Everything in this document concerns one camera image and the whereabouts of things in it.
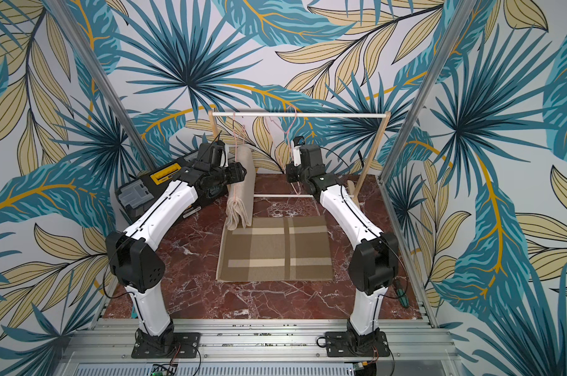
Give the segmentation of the beige wool scarf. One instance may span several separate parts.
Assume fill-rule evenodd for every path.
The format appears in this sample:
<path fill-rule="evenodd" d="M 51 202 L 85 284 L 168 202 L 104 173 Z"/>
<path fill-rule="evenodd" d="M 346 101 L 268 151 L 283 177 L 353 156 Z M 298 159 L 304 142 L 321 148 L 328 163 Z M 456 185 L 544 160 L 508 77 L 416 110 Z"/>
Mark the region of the beige wool scarf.
<path fill-rule="evenodd" d="M 247 173 L 244 180 L 237 186 L 236 217 L 231 214 L 231 203 L 233 201 L 233 185 L 228 187 L 228 200 L 226 205 L 225 228 L 233 231 L 239 227 L 247 228 L 252 226 L 254 212 L 254 194 L 256 170 L 250 147 L 246 144 L 239 146 L 238 161 L 246 169 Z"/>

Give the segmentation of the brown plaid scarf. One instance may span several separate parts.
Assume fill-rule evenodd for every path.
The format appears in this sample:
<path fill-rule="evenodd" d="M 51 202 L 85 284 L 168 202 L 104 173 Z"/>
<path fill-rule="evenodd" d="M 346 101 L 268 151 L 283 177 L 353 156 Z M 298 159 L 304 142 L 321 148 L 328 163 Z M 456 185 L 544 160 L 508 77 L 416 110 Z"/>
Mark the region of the brown plaid scarf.
<path fill-rule="evenodd" d="M 332 280 L 325 217 L 254 218 L 251 227 L 225 228 L 216 278 L 233 283 Z"/>

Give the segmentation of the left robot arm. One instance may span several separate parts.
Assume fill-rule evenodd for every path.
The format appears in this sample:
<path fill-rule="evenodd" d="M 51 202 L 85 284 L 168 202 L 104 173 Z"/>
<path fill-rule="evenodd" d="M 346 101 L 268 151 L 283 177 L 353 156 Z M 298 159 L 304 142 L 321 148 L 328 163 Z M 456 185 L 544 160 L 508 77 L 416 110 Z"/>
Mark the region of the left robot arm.
<path fill-rule="evenodd" d="M 165 191 L 139 219 L 123 232 L 106 237 L 110 272 L 131 297 L 143 334 L 158 338 L 171 330 L 172 319 L 161 291 L 165 264 L 156 253 L 165 234 L 198 199 L 244 181 L 246 174 L 241 163 L 228 161 L 224 142 L 203 143 L 197 157 L 175 172 Z"/>

